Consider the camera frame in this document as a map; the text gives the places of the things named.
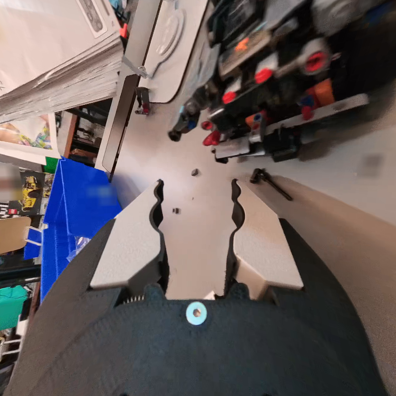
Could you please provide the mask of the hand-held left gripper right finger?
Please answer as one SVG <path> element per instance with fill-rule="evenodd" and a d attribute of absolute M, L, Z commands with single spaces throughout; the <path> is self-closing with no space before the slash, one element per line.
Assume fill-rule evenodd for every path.
<path fill-rule="evenodd" d="M 304 284 L 278 215 L 245 183 L 231 182 L 232 221 L 224 296 L 234 284 L 247 286 L 251 300 L 270 287 L 303 290 Z"/>

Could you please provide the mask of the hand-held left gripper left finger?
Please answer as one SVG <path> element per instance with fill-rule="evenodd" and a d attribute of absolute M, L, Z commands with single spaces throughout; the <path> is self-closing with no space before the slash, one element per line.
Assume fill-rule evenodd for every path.
<path fill-rule="evenodd" d="M 164 182 L 155 181 L 116 215 L 90 282 L 92 289 L 126 288 L 139 297 L 147 285 L 158 284 L 166 294 L 170 266 L 159 229 L 163 189 Z"/>

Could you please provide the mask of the grey lego car model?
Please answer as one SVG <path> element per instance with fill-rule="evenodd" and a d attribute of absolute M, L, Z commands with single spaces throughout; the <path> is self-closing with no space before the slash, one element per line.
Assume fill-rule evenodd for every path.
<path fill-rule="evenodd" d="M 395 1 L 211 1 L 208 48 L 167 133 L 202 112 L 216 162 L 294 159 L 327 124 L 368 106 L 395 80 Z"/>

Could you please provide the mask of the black lego axle with connector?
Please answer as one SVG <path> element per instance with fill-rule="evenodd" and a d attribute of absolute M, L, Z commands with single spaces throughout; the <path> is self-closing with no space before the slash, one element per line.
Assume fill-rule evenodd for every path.
<path fill-rule="evenodd" d="M 250 183 L 251 184 L 259 184 L 259 183 L 267 183 L 271 186 L 276 192 L 282 195 L 287 201 L 292 202 L 293 198 L 283 190 L 278 184 L 275 183 L 273 177 L 265 170 L 260 168 L 255 168 L 250 176 Z"/>

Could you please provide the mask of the lego instruction booklet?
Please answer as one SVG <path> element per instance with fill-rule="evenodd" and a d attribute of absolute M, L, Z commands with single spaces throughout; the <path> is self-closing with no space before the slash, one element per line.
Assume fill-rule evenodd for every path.
<path fill-rule="evenodd" d="M 1 122 L 114 97 L 119 29 L 106 0 L 1 1 Z"/>

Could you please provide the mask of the blue plastic box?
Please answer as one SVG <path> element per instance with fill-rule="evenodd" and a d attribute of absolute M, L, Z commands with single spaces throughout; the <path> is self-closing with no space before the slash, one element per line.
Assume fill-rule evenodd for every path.
<path fill-rule="evenodd" d="M 42 227 L 26 228 L 24 258 L 41 258 L 41 303 L 67 265 L 121 210 L 104 171 L 58 161 Z"/>

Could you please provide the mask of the box with yellow vehicle picture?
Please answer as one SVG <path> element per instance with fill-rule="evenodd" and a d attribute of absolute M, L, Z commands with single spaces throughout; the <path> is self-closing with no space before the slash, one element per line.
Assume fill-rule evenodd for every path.
<path fill-rule="evenodd" d="M 52 190 L 54 174 L 36 171 L 20 171 L 22 200 L 19 201 L 23 215 L 44 215 Z"/>

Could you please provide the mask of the colourful printed paper sheet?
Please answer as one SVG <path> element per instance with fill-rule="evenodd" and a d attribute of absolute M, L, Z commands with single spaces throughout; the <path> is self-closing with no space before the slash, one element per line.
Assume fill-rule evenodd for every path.
<path fill-rule="evenodd" d="M 0 147 L 21 153 L 60 159 L 55 113 L 1 123 Z"/>

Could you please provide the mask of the white rounded board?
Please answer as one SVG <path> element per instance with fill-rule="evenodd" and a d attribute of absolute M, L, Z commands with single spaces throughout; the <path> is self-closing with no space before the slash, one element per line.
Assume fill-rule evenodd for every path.
<path fill-rule="evenodd" d="M 178 92 L 185 74 L 192 49 L 207 8 L 207 0 L 162 1 L 156 17 L 143 67 L 147 73 L 139 87 L 149 89 L 151 103 L 168 103 Z M 176 9 L 186 12 L 183 34 L 173 54 L 158 65 L 156 49 L 160 44 L 166 21 Z"/>

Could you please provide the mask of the white round stand base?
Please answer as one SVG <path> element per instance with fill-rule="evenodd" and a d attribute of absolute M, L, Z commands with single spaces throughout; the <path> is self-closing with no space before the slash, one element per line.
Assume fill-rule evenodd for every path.
<path fill-rule="evenodd" d="M 166 21 L 160 44 L 156 49 L 158 65 L 168 60 L 178 46 L 183 34 L 185 19 L 185 10 L 176 9 Z"/>

